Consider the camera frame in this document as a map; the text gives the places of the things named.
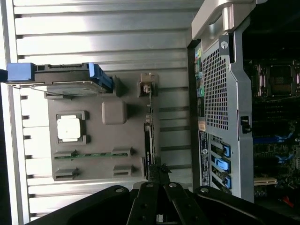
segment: ventilation grille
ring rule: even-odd
[[[217,137],[217,136],[214,136],[214,135],[210,135],[210,139],[214,142],[217,142],[217,143],[222,143],[223,142],[223,138]]]
[[[219,49],[203,61],[203,77],[206,125],[228,130],[226,66]]]

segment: screw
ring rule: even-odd
[[[200,190],[202,193],[208,193],[208,189],[207,188],[201,188]]]
[[[228,48],[228,43],[225,41],[221,42],[221,48],[223,48],[223,49]]]
[[[174,187],[176,187],[176,186],[177,186],[177,185],[174,184],[174,183],[169,184],[169,187],[171,187],[171,188],[174,188]]]

